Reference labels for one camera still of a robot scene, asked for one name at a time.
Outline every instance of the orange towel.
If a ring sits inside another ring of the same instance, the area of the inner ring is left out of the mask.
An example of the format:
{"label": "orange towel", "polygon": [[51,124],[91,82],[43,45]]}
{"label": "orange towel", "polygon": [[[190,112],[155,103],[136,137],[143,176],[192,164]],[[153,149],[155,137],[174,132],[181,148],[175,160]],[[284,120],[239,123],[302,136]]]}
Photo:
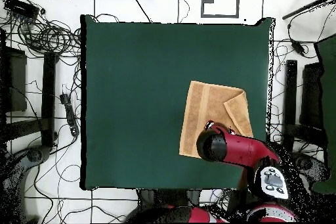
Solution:
{"label": "orange towel", "polygon": [[239,135],[253,137],[244,90],[191,81],[184,111],[180,155],[199,158],[196,141],[209,120],[222,123]]}

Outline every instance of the black cable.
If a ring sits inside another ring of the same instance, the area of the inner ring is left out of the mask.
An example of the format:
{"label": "black cable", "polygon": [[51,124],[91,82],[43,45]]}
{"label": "black cable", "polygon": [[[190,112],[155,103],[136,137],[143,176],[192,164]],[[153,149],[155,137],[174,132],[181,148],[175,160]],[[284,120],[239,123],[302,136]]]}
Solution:
{"label": "black cable", "polygon": [[[299,14],[295,15],[295,16],[290,20],[289,24],[287,25],[288,37],[289,37],[289,39],[291,40],[292,47],[295,49],[295,51],[296,51],[298,54],[300,54],[301,56],[303,56],[303,57],[305,57],[305,58],[316,58],[316,57],[317,57],[317,56],[305,56],[306,53],[304,52],[304,49],[302,48],[300,42],[295,41],[295,40],[291,37],[291,34],[290,34],[290,28],[291,28],[291,23],[292,23],[292,21],[293,21],[296,17],[298,17],[298,16],[300,16],[300,15],[302,15],[302,14],[305,14],[305,13],[308,13],[308,12],[312,12],[313,10],[315,10],[315,9],[317,9],[317,8],[323,7],[323,6],[325,6],[325,5],[333,4],[333,3],[335,3],[335,2],[336,2],[336,0],[332,0],[332,1],[330,1],[330,2],[323,2],[323,3],[320,3],[319,5],[316,5],[315,7],[311,8],[311,9],[308,9],[308,10],[306,10],[306,11],[300,12]],[[328,16],[327,16],[327,18],[326,18],[326,20],[325,20],[325,22],[324,22],[324,26],[325,26],[325,24],[326,24],[326,22],[327,22],[327,19],[329,18],[329,15],[332,13],[332,11],[333,11],[334,9],[335,9],[335,7],[333,7],[332,10],[330,11],[330,13],[328,14]],[[320,34],[318,40],[320,39],[320,37],[321,37],[321,35],[322,35],[322,32],[323,32],[323,30],[324,30],[324,26],[323,26],[323,28],[322,28],[322,31],[321,31],[321,34]]]}
{"label": "black cable", "polygon": [[328,20],[328,18],[329,18],[329,16],[330,16],[330,14],[335,10],[335,8],[336,8],[336,5],[333,6],[333,8],[332,8],[331,11],[329,12],[327,18],[324,20],[324,24],[323,24],[321,33],[320,33],[320,35],[318,36],[318,41],[319,41],[320,38],[321,38],[321,35],[322,35],[322,33],[323,33],[324,27],[326,26],[326,22],[327,22],[327,20]]}
{"label": "black cable", "polygon": [[36,174],[36,176],[35,176],[33,186],[35,187],[35,190],[36,190],[40,195],[43,195],[44,197],[48,198],[48,199],[51,201],[51,207],[50,207],[50,209],[48,210],[48,212],[45,214],[45,216],[44,216],[44,218],[43,218],[43,220],[42,220],[42,223],[41,223],[41,224],[44,224],[45,219],[47,218],[47,216],[48,216],[49,213],[51,212],[51,209],[52,209],[53,206],[54,206],[54,201],[53,201],[49,196],[47,196],[47,195],[45,195],[44,193],[42,193],[42,192],[37,188],[37,186],[36,186],[36,180],[37,180],[37,177],[39,176],[39,170],[40,170],[40,167],[39,167],[39,165],[38,165],[38,167],[37,167],[37,174]]}
{"label": "black cable", "polygon": [[190,5],[188,4],[188,2],[186,0],[183,0],[183,1],[188,5],[188,12],[186,13],[186,16],[181,19],[180,23],[182,23],[183,19],[188,17],[189,11],[190,11]]}
{"label": "black cable", "polygon": [[150,23],[152,23],[152,21],[150,20],[150,18],[148,17],[148,15],[144,12],[144,9],[141,7],[141,5],[140,5],[140,3],[138,2],[138,0],[135,0],[135,1],[138,3],[138,6],[141,8],[141,10],[142,10],[142,12],[144,13],[144,15],[146,15],[148,21],[149,21]]}
{"label": "black cable", "polygon": [[72,213],[82,213],[82,212],[86,212],[88,210],[92,210],[93,208],[99,209],[101,212],[105,213],[106,215],[109,215],[110,217],[113,217],[114,220],[118,220],[119,222],[121,222],[120,219],[119,219],[119,217],[124,216],[124,215],[120,215],[119,217],[116,217],[115,215],[112,215],[110,213],[105,212],[102,208],[100,208],[98,206],[91,206],[91,207],[88,207],[88,208],[86,208],[84,210],[72,211],[72,212],[67,213],[66,216],[64,217],[64,219],[61,221],[60,224],[65,223],[65,220],[66,220],[67,216],[70,215],[70,214],[72,214]]}
{"label": "black cable", "polygon": [[[71,143],[69,143],[68,145],[66,145],[66,146],[64,146],[64,147],[62,147],[62,148],[60,148],[60,149],[58,149],[57,151],[60,151],[60,150],[62,150],[63,148],[66,148],[66,147],[68,147],[68,146],[71,146],[71,145],[74,144],[76,141],[77,141],[77,138],[74,138],[74,139],[72,140]],[[44,173],[44,174],[43,174],[43,175],[36,181],[36,183],[37,183],[38,181],[40,181],[46,174],[48,174],[48,172],[50,172],[54,167],[55,167],[55,165],[53,165],[47,172],[45,172],[45,173]],[[31,185],[30,187],[28,187],[24,192],[26,193],[26,192],[29,191],[32,187],[33,187],[33,185]]]}
{"label": "black cable", "polygon": [[[76,165],[76,164],[70,164],[69,166],[65,167],[64,170],[62,171],[62,173],[60,174],[60,179],[58,180],[58,185],[57,185],[57,197],[58,197],[58,204],[57,204],[57,206],[60,205],[60,180],[61,180],[61,179],[65,180],[65,178],[63,178],[63,174],[64,174],[64,172],[65,172],[68,168],[70,168],[70,167],[72,167],[72,166],[76,166],[76,167],[78,167],[78,168],[80,169],[80,167],[79,167],[78,165]],[[68,183],[73,183],[73,182],[78,181],[78,180],[80,180],[80,179],[81,179],[81,178],[78,177],[78,179],[76,179],[76,180],[74,180],[74,181],[69,181],[69,180],[65,180],[65,181],[68,182]],[[62,208],[63,208],[63,206],[62,206],[60,209],[57,209],[57,215],[59,216],[60,221],[62,221]]]}
{"label": "black cable", "polygon": [[112,14],[108,14],[108,13],[102,13],[102,14],[98,15],[96,17],[96,19],[98,20],[98,17],[101,16],[101,15],[112,16],[115,19],[116,22],[120,22],[118,17],[116,17],[116,16],[114,16]]}

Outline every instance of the green tabletop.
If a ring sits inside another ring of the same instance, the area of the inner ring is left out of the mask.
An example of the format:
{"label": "green tabletop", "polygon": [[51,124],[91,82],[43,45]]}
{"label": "green tabletop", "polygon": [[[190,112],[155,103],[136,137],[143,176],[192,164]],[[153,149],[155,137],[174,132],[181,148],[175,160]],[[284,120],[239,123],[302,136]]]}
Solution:
{"label": "green tabletop", "polygon": [[238,166],[179,155],[186,96],[192,80],[244,89],[254,137],[265,140],[272,19],[255,26],[85,22],[86,189],[236,187]]}
{"label": "green tabletop", "polygon": [[321,77],[323,125],[327,134],[325,162],[330,169],[328,181],[313,185],[313,190],[320,193],[336,193],[336,34],[314,45],[319,61],[324,68]]}

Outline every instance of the black frame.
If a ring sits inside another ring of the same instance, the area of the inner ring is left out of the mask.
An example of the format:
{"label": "black frame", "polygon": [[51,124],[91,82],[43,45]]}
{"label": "black frame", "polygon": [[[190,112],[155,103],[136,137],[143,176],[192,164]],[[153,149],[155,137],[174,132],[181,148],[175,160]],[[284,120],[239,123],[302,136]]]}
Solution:
{"label": "black frame", "polygon": [[236,14],[225,15],[225,14],[204,14],[204,0],[201,0],[201,18],[239,18],[239,4],[240,0],[236,0]]}
{"label": "black frame", "polygon": [[55,72],[58,56],[56,53],[45,53],[43,63],[43,88],[42,88],[42,105],[41,120],[27,120],[15,123],[6,123],[6,102],[10,89],[9,83],[9,59],[6,50],[6,32],[0,29],[0,141],[3,147],[6,142],[19,137],[41,131],[42,146],[52,148],[56,135],[54,133],[54,109],[55,109]]}

